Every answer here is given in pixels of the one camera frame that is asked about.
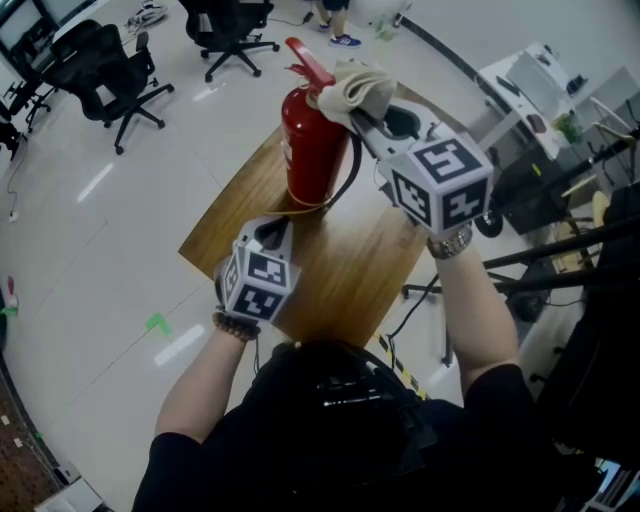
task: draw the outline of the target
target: wooden table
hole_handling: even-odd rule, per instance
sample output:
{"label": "wooden table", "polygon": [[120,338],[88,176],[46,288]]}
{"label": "wooden table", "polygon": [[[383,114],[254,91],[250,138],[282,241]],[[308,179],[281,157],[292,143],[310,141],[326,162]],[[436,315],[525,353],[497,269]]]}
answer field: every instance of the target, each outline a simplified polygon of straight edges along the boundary
{"label": "wooden table", "polygon": [[[456,132],[460,123],[399,85],[397,96],[422,103]],[[267,212],[297,209],[287,192],[277,128],[240,169],[182,244],[180,254],[209,278],[231,253],[243,224]],[[274,325],[291,339],[340,339],[364,346],[405,283],[426,237],[379,192],[374,161],[328,211],[292,216],[293,263],[302,269],[294,294]],[[351,167],[345,158],[337,190]]]}

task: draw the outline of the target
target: chair armrest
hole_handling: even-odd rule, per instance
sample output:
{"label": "chair armrest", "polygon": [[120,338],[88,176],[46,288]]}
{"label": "chair armrest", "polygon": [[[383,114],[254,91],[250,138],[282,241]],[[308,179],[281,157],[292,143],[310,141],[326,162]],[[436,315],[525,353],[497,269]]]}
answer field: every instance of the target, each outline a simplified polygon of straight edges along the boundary
{"label": "chair armrest", "polygon": [[142,51],[149,44],[149,32],[140,32],[138,34],[138,39],[136,40],[136,51]]}

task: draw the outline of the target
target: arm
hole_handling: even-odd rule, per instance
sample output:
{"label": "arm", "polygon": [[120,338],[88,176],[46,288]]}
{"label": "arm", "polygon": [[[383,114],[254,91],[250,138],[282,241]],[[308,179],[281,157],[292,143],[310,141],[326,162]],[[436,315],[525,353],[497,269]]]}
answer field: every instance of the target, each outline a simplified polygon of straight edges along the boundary
{"label": "arm", "polygon": [[487,371],[518,364],[516,326],[473,245],[436,259],[447,329],[460,363],[463,393]]}
{"label": "arm", "polygon": [[175,432],[202,443],[224,416],[245,346],[216,329],[165,398],[156,435]]}

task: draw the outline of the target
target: green tape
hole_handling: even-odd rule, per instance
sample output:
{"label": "green tape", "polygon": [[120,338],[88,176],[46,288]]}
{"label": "green tape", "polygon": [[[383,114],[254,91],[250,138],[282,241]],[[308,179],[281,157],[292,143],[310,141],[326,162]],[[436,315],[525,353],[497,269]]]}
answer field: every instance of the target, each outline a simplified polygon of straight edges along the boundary
{"label": "green tape", "polygon": [[147,331],[150,331],[156,325],[160,327],[160,330],[164,333],[164,335],[167,338],[171,337],[171,328],[169,327],[169,324],[167,324],[167,321],[164,319],[164,317],[160,313],[156,313],[151,318],[149,318],[149,320],[147,320]]}

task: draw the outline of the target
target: fire extinguisher hose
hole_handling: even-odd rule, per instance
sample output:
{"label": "fire extinguisher hose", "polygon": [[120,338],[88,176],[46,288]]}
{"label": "fire extinguisher hose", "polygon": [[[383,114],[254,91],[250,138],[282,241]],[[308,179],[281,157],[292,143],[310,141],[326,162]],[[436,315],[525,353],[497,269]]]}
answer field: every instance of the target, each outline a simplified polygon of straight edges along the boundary
{"label": "fire extinguisher hose", "polygon": [[351,138],[351,145],[353,146],[353,164],[351,165],[351,170],[349,171],[349,176],[342,184],[340,189],[333,195],[332,198],[328,199],[324,203],[320,204],[310,204],[305,203],[304,201],[300,201],[295,195],[291,193],[291,189],[289,189],[289,194],[291,197],[297,202],[302,204],[303,206],[308,206],[307,210],[297,210],[290,212],[267,212],[267,215],[302,215],[303,213],[311,213],[321,210],[323,208],[331,208],[337,201],[340,199],[344,193],[349,190],[349,187],[353,184],[353,182],[358,177],[358,172],[360,171],[360,166],[362,165],[362,140],[355,133],[349,131],[349,137]]}

